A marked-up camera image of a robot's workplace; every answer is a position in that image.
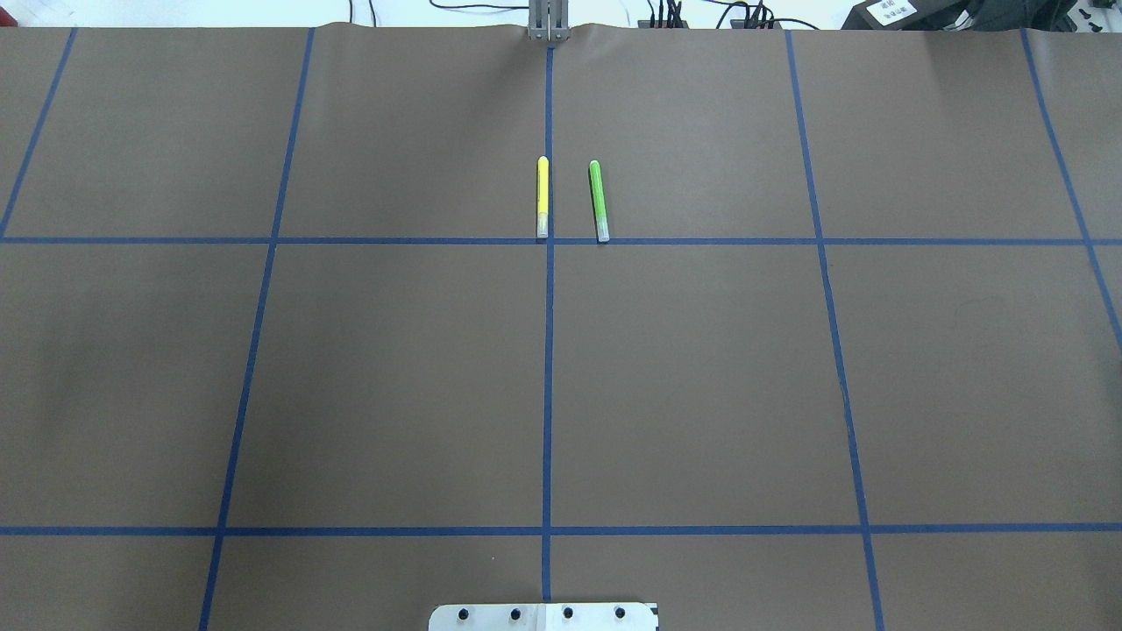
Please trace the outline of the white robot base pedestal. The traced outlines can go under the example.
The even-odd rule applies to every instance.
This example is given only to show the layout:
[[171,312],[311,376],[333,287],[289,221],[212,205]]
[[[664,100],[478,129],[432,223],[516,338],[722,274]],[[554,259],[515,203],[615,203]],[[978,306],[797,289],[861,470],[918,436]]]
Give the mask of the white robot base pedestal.
[[642,602],[445,604],[429,630],[657,630],[656,604]]

